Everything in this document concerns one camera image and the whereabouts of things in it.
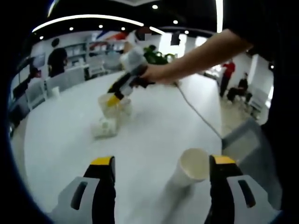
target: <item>person in red shirt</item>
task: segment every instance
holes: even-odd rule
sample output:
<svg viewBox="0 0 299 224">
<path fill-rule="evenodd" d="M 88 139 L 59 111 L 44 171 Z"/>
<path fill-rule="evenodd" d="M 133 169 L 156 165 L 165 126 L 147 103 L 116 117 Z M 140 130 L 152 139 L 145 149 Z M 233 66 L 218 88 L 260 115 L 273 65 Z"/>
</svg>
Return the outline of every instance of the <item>person in red shirt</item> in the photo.
<svg viewBox="0 0 299 224">
<path fill-rule="evenodd" d="M 220 96 L 223 97 L 224 92 L 226 88 L 228 87 L 228 83 L 230 78 L 232 77 L 232 74 L 235 71 L 235 63 L 233 62 L 233 59 L 230 59 L 228 63 L 224 64 L 223 67 L 226 67 L 223 77 L 220 84 Z"/>
</svg>

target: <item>human hand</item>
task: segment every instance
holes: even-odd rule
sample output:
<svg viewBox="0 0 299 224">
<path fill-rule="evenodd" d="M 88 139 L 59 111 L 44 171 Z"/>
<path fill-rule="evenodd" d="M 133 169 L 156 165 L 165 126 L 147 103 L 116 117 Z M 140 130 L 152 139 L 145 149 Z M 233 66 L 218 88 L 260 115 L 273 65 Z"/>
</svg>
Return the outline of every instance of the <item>human hand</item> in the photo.
<svg viewBox="0 0 299 224">
<path fill-rule="evenodd" d="M 169 64 L 149 64 L 145 73 L 140 78 L 144 78 L 149 82 L 162 84 L 170 84 L 177 80 L 175 73 L 171 71 Z"/>
</svg>

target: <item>cable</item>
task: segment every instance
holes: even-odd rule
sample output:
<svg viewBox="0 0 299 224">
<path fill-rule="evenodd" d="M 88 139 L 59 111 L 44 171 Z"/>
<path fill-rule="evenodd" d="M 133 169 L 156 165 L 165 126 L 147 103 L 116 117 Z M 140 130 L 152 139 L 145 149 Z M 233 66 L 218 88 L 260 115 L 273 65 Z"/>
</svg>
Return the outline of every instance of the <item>cable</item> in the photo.
<svg viewBox="0 0 299 224">
<path fill-rule="evenodd" d="M 184 100 L 186 101 L 186 103 L 197 113 L 197 115 L 206 123 L 206 125 L 208 125 L 212 131 L 220 138 L 222 139 L 221 135 L 218 133 L 218 131 L 194 108 L 194 106 L 187 100 L 185 94 L 183 93 L 183 91 L 181 90 L 181 88 L 178 85 L 178 90 L 180 91 L 180 93 L 182 94 Z"/>
</svg>

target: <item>white table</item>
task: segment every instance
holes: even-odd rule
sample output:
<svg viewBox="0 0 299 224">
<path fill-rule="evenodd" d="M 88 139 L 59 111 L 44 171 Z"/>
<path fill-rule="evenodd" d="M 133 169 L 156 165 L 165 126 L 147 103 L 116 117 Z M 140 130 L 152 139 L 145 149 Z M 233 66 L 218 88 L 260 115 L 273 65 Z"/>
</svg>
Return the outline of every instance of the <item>white table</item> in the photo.
<svg viewBox="0 0 299 224">
<path fill-rule="evenodd" d="M 94 140 L 90 124 L 101 117 L 97 98 L 121 74 L 74 86 L 62 92 L 60 99 L 51 98 L 29 114 L 25 167 L 33 198 L 43 211 L 52 211 L 58 194 L 76 176 L 82 176 L 92 160 L 114 155 L 116 223 L 160 223 L 167 208 L 157 205 L 159 195 L 182 152 L 200 147 L 211 154 L 221 153 L 221 140 L 184 101 L 179 90 L 162 85 L 136 89 L 130 97 L 131 121 L 116 137 Z M 196 80 L 206 83 L 193 83 Z M 209 89 L 207 80 L 191 76 L 183 80 L 182 89 L 195 108 L 219 126 L 219 101 L 217 93 L 212 93 L 217 86 L 215 83 Z M 210 92 L 201 96 L 201 86 Z M 209 190 L 208 180 L 197 184 L 191 199 L 175 212 L 173 223 L 203 223 L 211 204 Z"/>
</svg>

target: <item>ceiling light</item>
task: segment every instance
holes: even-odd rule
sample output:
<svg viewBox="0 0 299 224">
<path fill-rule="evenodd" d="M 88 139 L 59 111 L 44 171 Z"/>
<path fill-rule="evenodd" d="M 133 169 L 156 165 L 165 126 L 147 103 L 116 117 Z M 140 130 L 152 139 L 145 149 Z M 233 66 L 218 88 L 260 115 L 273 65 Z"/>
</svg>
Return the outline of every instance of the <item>ceiling light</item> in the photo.
<svg viewBox="0 0 299 224">
<path fill-rule="evenodd" d="M 217 13 L 217 33 L 220 33 L 223 28 L 223 0 L 216 1 L 216 13 Z"/>
<path fill-rule="evenodd" d="M 162 30 L 159 30 L 159 29 L 154 28 L 154 27 L 149 27 L 149 29 L 150 29 L 151 31 L 154 31 L 154 32 L 159 33 L 159 34 L 161 34 L 161 35 L 165 34 L 165 32 L 163 32 Z"/>
<path fill-rule="evenodd" d="M 34 28 L 32 30 L 32 33 L 39 30 L 39 29 L 41 29 L 41 28 L 43 28 L 43 27 L 54 24 L 56 22 L 61 22 L 61 21 L 65 21 L 65 20 L 73 20 L 73 19 L 83 19 L 83 18 L 98 18 L 98 19 L 117 20 L 117 21 L 132 23 L 132 24 L 135 24 L 135 25 L 140 26 L 140 27 L 144 26 L 144 24 L 142 22 L 137 22 L 137 21 L 134 21 L 134 20 L 126 19 L 126 18 L 121 18 L 121 17 L 118 17 L 118 16 L 85 14 L 85 15 L 71 15 L 71 16 L 61 17 L 61 18 L 58 18 L 58 19 L 54 19 L 54 20 L 45 22 L 45 23 L 37 26 L 36 28 Z"/>
</svg>

